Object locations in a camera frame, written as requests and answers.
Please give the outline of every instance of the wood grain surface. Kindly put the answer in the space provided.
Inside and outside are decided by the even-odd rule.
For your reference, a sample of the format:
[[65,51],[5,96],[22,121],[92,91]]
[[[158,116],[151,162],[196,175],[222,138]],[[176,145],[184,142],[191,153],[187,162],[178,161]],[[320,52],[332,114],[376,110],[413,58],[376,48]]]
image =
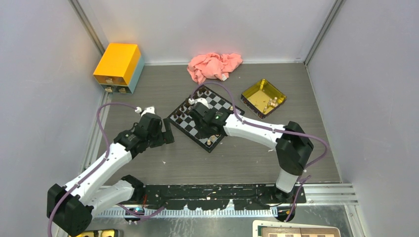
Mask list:
[[[286,102],[264,121],[287,124],[290,120],[303,130],[327,140],[313,90],[303,64],[244,64],[223,82],[233,93],[236,104],[245,116],[258,119],[241,101],[241,93],[265,78],[282,91]],[[155,106],[156,113],[166,118],[197,86],[186,71],[186,66],[146,66],[133,95],[115,94],[113,102],[125,102],[142,108]],[[224,98],[227,93],[216,85],[209,85]],[[109,110],[105,132],[110,140],[138,122],[136,113],[126,107],[113,106]],[[258,143],[237,137],[225,137],[212,153],[206,152],[189,137],[172,126],[175,142],[148,149],[118,170],[107,182],[116,183],[131,174],[145,184],[226,184],[274,183],[279,164],[275,152]],[[318,157],[324,147],[312,141],[314,151],[310,160]],[[99,155],[105,151],[102,141]],[[340,182],[332,153],[309,168],[309,182]]]

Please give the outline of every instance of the white wall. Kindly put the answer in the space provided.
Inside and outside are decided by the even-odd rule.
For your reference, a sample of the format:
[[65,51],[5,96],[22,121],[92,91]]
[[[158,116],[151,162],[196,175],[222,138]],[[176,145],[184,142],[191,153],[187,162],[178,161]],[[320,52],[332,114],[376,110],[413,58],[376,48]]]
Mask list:
[[335,0],[101,0],[81,4],[105,46],[140,45],[147,63],[208,52],[302,62]]
[[348,0],[309,71],[371,236],[418,236],[419,2]]
[[81,167],[103,91],[68,1],[0,7],[0,235],[46,236],[46,193]]

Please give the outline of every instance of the chessboard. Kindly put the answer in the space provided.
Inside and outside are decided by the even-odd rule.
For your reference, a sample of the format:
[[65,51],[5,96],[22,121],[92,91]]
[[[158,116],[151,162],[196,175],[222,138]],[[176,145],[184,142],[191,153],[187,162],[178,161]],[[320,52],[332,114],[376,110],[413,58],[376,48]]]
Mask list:
[[[224,99],[219,94],[215,93],[213,90],[209,89],[206,86],[201,86],[193,95],[192,98],[205,98],[208,101],[209,108],[220,109],[222,107],[229,109],[232,104],[228,100]],[[192,106],[188,102],[189,97],[187,97],[169,116],[169,121],[177,127],[181,132],[186,134],[194,142],[204,148],[207,152],[212,152],[214,148],[220,143],[224,138],[224,135],[217,135],[209,138],[199,138],[198,131],[195,129],[195,122],[192,120],[192,117],[188,115],[188,111],[192,109]],[[245,112],[236,106],[238,113],[243,115]]]

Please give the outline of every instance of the open box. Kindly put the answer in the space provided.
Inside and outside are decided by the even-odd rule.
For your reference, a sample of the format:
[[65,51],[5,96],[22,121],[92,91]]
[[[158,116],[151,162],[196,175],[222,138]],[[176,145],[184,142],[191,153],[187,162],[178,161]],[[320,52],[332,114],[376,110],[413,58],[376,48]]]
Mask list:
[[[277,98],[277,106],[269,106],[269,100]],[[262,79],[242,93],[241,100],[259,118],[264,119],[279,108],[287,97],[275,88],[268,80]]]

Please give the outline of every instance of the pink cloth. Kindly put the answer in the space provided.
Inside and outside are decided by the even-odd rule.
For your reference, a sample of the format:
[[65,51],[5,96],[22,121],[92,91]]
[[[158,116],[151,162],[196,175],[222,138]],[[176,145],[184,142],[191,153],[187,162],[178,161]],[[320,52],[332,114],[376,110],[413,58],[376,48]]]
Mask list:
[[188,64],[187,70],[194,82],[201,84],[205,79],[226,80],[228,73],[234,71],[241,63],[239,54],[207,53],[194,57]]

